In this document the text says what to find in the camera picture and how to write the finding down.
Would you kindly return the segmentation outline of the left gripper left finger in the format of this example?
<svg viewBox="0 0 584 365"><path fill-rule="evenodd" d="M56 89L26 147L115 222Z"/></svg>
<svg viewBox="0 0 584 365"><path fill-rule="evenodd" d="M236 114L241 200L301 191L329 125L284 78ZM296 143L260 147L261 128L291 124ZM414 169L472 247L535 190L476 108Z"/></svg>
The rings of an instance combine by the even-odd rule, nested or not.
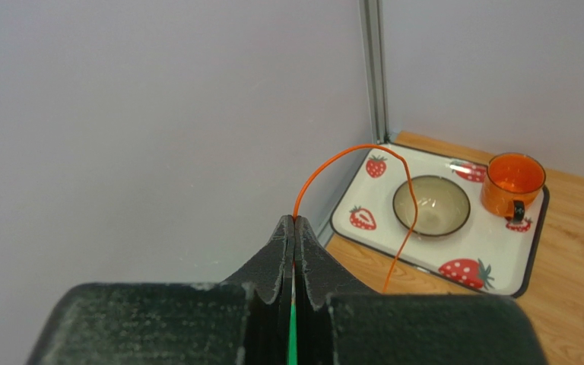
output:
<svg viewBox="0 0 584 365"><path fill-rule="evenodd" d="M30 364L284 364L294 221L223 281L86 283L55 305Z"/></svg>

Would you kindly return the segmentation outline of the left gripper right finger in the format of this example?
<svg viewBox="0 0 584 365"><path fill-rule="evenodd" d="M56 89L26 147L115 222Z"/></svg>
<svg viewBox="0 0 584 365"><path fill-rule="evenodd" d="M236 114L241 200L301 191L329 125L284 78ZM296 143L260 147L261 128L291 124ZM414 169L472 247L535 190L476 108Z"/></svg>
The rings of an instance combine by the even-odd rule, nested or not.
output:
<svg viewBox="0 0 584 365"><path fill-rule="evenodd" d="M495 295L375 292L294 221L300 364L545 364L531 322Z"/></svg>

